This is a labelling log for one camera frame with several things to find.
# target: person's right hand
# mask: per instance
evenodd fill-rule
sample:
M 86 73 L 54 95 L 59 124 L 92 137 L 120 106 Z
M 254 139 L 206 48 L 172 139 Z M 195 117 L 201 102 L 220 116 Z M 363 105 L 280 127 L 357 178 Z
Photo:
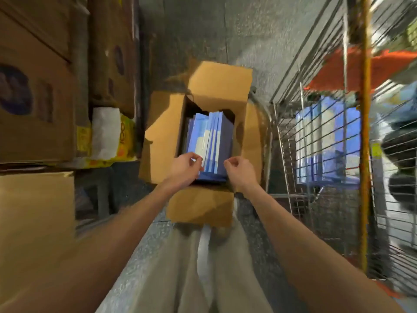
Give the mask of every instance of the person's right hand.
M 224 161 L 227 175 L 233 187 L 243 194 L 251 187 L 258 186 L 256 173 L 249 160 L 242 156 L 232 157 Z

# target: dark circle logo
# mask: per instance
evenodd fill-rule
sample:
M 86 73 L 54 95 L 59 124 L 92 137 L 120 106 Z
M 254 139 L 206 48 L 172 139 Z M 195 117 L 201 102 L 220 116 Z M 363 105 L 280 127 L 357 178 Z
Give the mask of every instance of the dark circle logo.
M 32 113 L 33 97 L 29 79 L 11 65 L 0 64 L 0 105 L 14 115 Z
M 114 47 L 114 59 L 116 61 L 117 70 L 121 75 L 125 75 L 125 65 L 123 64 L 123 53 L 120 46 Z

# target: person's left hand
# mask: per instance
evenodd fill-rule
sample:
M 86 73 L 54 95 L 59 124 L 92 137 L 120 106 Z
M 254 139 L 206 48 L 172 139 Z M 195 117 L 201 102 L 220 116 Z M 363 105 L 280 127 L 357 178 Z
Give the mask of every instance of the person's left hand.
M 203 171 L 201 166 L 203 159 L 196 153 L 190 152 L 174 158 L 170 172 L 164 183 L 174 192 L 189 186 Z

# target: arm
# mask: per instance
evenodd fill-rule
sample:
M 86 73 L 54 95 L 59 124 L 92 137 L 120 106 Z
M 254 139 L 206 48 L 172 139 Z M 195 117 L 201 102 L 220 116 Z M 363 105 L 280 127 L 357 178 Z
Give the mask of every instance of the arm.
M 255 207 L 288 280 L 312 312 L 403 312 L 372 280 L 268 195 L 248 160 L 233 157 L 225 161 L 225 168 L 231 183 Z
M 159 211 L 199 170 L 201 157 L 196 154 L 175 158 L 168 178 L 154 191 L 92 231 L 73 257 L 2 305 L 0 313 L 95 312 Z

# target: orange tarp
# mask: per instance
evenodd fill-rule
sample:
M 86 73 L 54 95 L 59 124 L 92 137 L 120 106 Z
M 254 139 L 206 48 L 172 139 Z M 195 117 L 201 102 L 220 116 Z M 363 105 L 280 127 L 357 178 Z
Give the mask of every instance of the orange tarp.
M 393 74 L 406 68 L 417 58 L 417 52 L 384 51 L 371 59 L 371 89 L 378 88 Z M 360 91 L 362 50 L 351 47 L 347 51 L 347 90 Z M 343 90 L 343 51 L 337 49 L 324 58 L 324 65 L 305 87 L 307 90 L 333 91 Z

